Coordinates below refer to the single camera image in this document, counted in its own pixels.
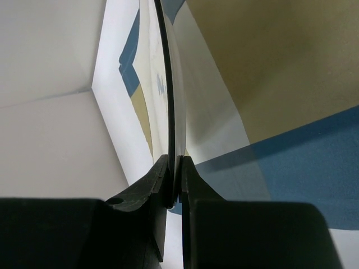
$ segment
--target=tan panel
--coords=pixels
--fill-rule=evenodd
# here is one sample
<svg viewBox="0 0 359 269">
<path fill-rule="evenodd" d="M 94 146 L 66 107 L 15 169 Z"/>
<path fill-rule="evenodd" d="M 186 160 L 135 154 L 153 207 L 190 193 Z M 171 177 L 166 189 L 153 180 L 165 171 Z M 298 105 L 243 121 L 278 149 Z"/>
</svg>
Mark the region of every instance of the tan panel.
<svg viewBox="0 0 359 269">
<path fill-rule="evenodd" d="M 142 87 L 140 84 L 135 90 L 134 94 L 131 96 L 131 101 L 132 101 L 132 105 L 135 108 L 137 117 L 139 118 L 142 130 L 144 132 L 148 146 L 150 148 L 151 155 L 153 156 L 150 122 L 148 119 L 147 106 L 144 98 L 144 93 L 142 91 Z"/>
<path fill-rule="evenodd" d="M 356 0 L 187 0 L 251 143 L 359 104 Z"/>
</svg>

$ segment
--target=screw hole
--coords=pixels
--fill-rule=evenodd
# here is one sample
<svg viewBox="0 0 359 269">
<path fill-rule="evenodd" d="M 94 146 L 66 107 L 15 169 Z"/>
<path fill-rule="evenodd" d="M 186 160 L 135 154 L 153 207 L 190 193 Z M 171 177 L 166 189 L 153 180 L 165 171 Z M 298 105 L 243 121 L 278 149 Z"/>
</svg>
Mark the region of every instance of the screw hole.
<svg viewBox="0 0 359 269">
<path fill-rule="evenodd" d="M 110 205 L 119 205 L 120 203 L 123 203 L 123 202 L 124 202 L 124 200 L 119 197 L 113 197 L 113 198 L 110 198 L 109 200 L 107 200 L 107 203 L 109 203 Z"/>
</svg>

